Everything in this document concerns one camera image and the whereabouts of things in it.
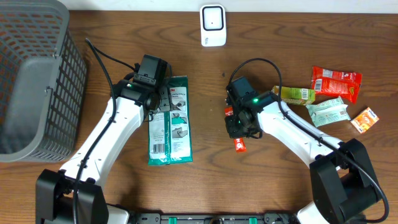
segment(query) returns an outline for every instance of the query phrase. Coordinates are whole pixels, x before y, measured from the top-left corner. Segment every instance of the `red wrapper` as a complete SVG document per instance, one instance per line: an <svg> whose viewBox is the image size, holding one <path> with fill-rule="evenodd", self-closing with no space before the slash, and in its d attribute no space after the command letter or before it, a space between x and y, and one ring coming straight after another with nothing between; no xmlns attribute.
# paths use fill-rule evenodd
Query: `red wrapper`
<svg viewBox="0 0 398 224"><path fill-rule="evenodd" d="M337 72L316 66L312 67L311 88L317 95L341 96L356 103L361 83L361 73Z"/></svg>
<svg viewBox="0 0 398 224"><path fill-rule="evenodd" d="M234 111L232 110L232 106L224 109L225 116L234 115ZM235 150L236 152L246 152L246 145L244 144L243 138L234 139Z"/></svg>

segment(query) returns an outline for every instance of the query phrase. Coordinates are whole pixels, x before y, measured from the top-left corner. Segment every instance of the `white plug-in device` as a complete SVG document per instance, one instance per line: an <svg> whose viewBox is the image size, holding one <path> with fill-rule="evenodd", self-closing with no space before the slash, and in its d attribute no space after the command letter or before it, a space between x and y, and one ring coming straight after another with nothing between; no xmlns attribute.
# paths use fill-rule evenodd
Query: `white plug-in device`
<svg viewBox="0 0 398 224"><path fill-rule="evenodd" d="M222 46L226 42L225 8L220 4L200 8L201 44L204 47Z"/></svg>

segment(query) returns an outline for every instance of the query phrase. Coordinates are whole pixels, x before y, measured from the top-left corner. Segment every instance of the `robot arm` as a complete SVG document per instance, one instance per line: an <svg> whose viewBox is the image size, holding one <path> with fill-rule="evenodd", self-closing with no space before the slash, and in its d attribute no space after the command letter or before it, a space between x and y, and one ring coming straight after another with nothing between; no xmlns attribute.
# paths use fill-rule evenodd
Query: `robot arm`
<svg viewBox="0 0 398 224"><path fill-rule="evenodd" d="M91 181L102 188L105 185L109 171L121 152L121 149L131 134L142 124L144 119L143 107L137 106L133 100L119 97L116 99L116 108L117 112L113 124L108 128L101 140L99 140L81 175L82 181L91 178ZM105 127L112 113L112 109L113 102L112 99L110 99L104 115L88 136L85 143L68 162L61 166L60 170L65 172L65 176L76 178L80 161Z"/></svg>
<svg viewBox="0 0 398 224"><path fill-rule="evenodd" d="M311 124L306 122L301 117L297 116L285 102L282 103L284 111L289 113L289 116L302 126L306 127L307 130L311 131L329 144L339 148L341 140L331 137ZM278 102L273 102L270 105L264 107L264 110L258 114L258 120L260 128L267 134L270 134L285 144L291 151L293 151L307 167L310 167L310 163L315 161L315 158L319 155L326 156L332 152L328 147L319 144L313 137L309 136L302 130L296 127L288 119L284 118L284 115L280 112Z"/></svg>
<svg viewBox="0 0 398 224"><path fill-rule="evenodd" d="M231 82L226 90L227 104L233 107L233 115L225 117L231 138L260 138L264 131L284 143L310 169L314 202L298 212L301 224L346 223L381 199L370 179L353 165L361 164L378 185L370 158L359 141L342 142L321 132L292 112L286 103L280 102L279 106L275 94L260 95L244 77ZM349 169L349 173L340 178L340 168Z"/></svg>

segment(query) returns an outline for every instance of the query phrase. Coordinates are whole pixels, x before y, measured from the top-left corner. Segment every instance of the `white wall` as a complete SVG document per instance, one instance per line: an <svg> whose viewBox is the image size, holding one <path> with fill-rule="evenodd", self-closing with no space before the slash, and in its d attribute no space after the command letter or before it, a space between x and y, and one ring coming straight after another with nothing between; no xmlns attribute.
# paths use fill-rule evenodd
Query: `white wall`
<svg viewBox="0 0 398 224"><path fill-rule="evenodd" d="M398 0L59 0L74 10L198 11L220 3L229 12L398 13Z"/></svg>

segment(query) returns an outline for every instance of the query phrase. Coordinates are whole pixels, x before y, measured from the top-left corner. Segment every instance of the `3m package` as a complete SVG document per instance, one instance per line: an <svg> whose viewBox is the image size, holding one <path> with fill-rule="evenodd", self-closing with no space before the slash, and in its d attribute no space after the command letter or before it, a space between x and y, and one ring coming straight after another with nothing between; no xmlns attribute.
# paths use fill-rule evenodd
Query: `3m package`
<svg viewBox="0 0 398 224"><path fill-rule="evenodd" d="M188 78L173 77L168 83L170 111L156 113L149 122L148 164L159 166L192 162L189 123Z"/></svg>

